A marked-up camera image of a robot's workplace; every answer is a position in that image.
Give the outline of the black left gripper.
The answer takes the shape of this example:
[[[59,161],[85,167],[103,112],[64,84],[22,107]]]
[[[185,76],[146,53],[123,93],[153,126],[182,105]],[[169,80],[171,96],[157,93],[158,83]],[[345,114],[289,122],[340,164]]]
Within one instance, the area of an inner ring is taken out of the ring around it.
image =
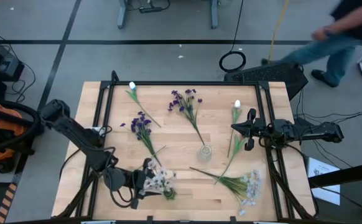
[[[142,169],[135,170],[132,173],[132,188],[134,191],[132,200],[131,200],[131,208],[136,209],[138,207],[139,201],[143,200],[145,197],[150,196],[163,196],[162,193],[158,192],[146,192],[144,190],[144,183],[148,178],[153,178],[153,172],[149,168],[148,163],[152,162],[152,159],[147,158],[144,160]]]

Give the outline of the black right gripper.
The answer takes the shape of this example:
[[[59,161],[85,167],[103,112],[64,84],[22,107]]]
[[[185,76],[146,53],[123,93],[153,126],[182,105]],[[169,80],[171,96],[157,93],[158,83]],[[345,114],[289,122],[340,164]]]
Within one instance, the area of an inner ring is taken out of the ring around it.
[[[267,126],[264,125],[263,119],[259,118],[258,121],[255,121],[255,119],[256,110],[251,108],[247,114],[247,120],[245,122],[231,125],[233,130],[240,133],[240,135],[247,137],[248,140],[244,146],[244,150],[251,151],[254,148],[254,136],[259,138],[259,145],[261,147],[266,147],[266,143],[261,144],[261,139],[268,138],[269,147],[274,148],[271,135],[268,132]]]

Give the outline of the white flower bunch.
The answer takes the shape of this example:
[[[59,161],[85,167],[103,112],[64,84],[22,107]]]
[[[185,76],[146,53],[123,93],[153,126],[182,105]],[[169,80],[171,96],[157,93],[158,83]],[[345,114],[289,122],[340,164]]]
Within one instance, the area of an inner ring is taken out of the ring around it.
[[[155,159],[148,163],[153,172],[153,178],[148,178],[144,183],[146,192],[162,193],[165,189],[175,188],[177,174],[174,171],[167,170],[160,166]]]
[[[192,170],[205,174],[215,179],[215,184],[220,183],[225,186],[238,203],[238,215],[246,214],[246,206],[254,206],[261,190],[261,179],[258,170],[252,170],[240,177],[227,177],[211,174],[196,168]]]

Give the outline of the green glass vase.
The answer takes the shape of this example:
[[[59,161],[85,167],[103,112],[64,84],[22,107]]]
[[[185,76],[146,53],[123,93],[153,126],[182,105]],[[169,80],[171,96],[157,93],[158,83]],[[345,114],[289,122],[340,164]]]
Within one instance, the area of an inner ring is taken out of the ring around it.
[[[167,200],[173,200],[177,193],[174,188],[169,188],[163,191],[163,195]]]

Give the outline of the purple flower bunch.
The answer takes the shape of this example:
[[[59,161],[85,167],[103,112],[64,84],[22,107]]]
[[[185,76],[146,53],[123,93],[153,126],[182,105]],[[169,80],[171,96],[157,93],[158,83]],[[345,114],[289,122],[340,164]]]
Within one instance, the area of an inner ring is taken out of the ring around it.
[[[186,89],[184,93],[178,90],[172,90],[171,94],[174,96],[174,99],[169,103],[168,110],[178,111],[180,115],[186,118],[197,132],[202,144],[205,145],[197,125],[197,113],[203,99],[195,98],[196,93],[196,89]]]
[[[126,127],[126,123],[121,123],[119,126],[132,132],[135,134],[138,141],[141,141],[145,147],[149,150],[150,154],[154,157],[154,159],[158,162],[161,166],[159,159],[156,156],[156,151],[154,150],[152,141],[151,141],[151,134],[152,129],[150,128],[150,124],[152,121],[146,118],[146,114],[142,111],[137,113],[137,118],[134,118],[131,121],[130,127]]]

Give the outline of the clear cut glass vase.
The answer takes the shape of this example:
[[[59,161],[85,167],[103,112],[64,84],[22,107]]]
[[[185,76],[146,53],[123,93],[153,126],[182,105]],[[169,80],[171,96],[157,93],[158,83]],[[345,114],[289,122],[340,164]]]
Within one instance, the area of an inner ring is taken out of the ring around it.
[[[197,158],[201,162],[208,162],[212,158],[211,147],[208,145],[203,145],[197,152]]]

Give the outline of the black mesh chair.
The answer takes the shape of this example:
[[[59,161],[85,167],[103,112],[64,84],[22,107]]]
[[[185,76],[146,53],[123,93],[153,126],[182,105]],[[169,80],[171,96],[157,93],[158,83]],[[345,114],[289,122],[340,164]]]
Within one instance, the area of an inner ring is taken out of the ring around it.
[[[270,65],[249,68],[227,73],[225,82],[284,82],[289,100],[298,94],[309,82],[304,75],[304,68],[295,62],[276,62]]]

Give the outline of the black bar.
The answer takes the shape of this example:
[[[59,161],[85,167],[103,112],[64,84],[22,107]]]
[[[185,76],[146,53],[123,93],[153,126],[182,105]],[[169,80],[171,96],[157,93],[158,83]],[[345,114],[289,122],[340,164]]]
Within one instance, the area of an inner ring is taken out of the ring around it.
[[[309,177],[311,188],[327,187],[362,180],[362,165]]]

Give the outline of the grey desk leg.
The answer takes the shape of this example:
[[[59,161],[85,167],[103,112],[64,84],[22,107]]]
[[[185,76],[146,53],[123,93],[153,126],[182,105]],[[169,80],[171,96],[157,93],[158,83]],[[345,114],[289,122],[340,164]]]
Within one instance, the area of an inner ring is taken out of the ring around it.
[[[126,18],[128,0],[118,0],[119,1],[119,14],[117,19],[117,27],[118,29],[122,29],[124,27],[124,22]]]
[[[210,13],[211,13],[211,28],[218,27],[218,6],[220,0],[210,0]]]

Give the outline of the person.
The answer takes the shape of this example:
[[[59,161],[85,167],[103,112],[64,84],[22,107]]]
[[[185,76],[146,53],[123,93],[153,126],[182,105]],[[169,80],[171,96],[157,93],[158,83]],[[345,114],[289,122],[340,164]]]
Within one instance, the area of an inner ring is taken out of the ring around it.
[[[312,70],[311,76],[335,88],[345,76],[356,46],[362,42],[362,0],[341,0],[330,15],[333,23],[313,31],[311,43],[280,61],[306,65],[328,57],[326,70]]]

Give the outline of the orange shop vacuum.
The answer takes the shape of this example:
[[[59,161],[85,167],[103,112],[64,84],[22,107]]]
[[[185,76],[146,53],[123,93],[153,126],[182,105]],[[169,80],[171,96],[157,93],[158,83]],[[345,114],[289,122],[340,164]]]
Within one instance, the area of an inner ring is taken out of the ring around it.
[[[19,103],[0,101],[0,173],[14,169],[16,154],[33,155],[32,141],[43,131],[37,111]]]

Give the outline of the black aluminium table frame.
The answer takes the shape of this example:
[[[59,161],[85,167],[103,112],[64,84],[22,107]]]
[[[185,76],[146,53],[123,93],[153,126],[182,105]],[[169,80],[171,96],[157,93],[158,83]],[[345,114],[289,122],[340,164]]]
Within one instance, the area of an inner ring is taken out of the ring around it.
[[[113,91],[111,110],[108,125],[113,131],[106,137],[106,147],[116,148],[115,156],[119,158],[118,167],[134,170],[141,166],[144,159],[149,157],[149,151],[140,141],[127,130],[119,127],[136,117],[140,111],[138,106],[125,92],[129,90],[128,82],[118,82]],[[229,221],[236,217],[237,221],[274,221],[277,219],[272,184],[269,176],[265,149],[258,145],[252,151],[239,152],[226,175],[238,177],[253,169],[258,170],[261,178],[260,194],[255,206],[244,207],[246,214],[238,215],[238,202],[233,194],[222,184],[213,185],[215,180],[209,176],[191,170],[189,167],[204,170],[213,174],[220,174],[226,167],[228,144],[232,122],[231,108],[235,100],[241,100],[243,112],[239,122],[246,120],[250,108],[255,108],[259,114],[258,100],[255,86],[227,85],[230,83],[211,82],[161,82],[160,84],[146,84],[136,82],[137,94],[141,104],[161,125],[152,125],[152,141],[156,149],[166,146],[157,157],[162,165],[176,172],[174,200],[166,200],[161,195],[146,197],[139,202],[137,210],[119,208],[116,206],[102,179],[98,181],[96,194],[88,189],[82,207],[79,205],[77,215],[92,215],[101,220],[147,220],[153,216],[157,220],[191,220],[191,221]],[[97,97],[101,82],[85,82],[77,109],[76,120],[83,126],[93,124],[96,111]],[[192,125],[174,111],[167,111],[172,101],[172,90],[185,91],[196,89],[196,98],[203,98],[198,112],[198,128],[202,138],[212,148],[212,157],[203,162],[198,158],[198,151],[202,143]],[[283,82],[270,82],[269,90],[275,118],[292,121],[287,90]],[[293,149],[282,150],[285,171],[289,188],[306,209],[315,213],[307,174],[302,156]],[[75,155],[62,172],[62,178],[52,210],[52,215],[58,215],[70,203],[79,190],[85,170],[85,156],[82,153]]]

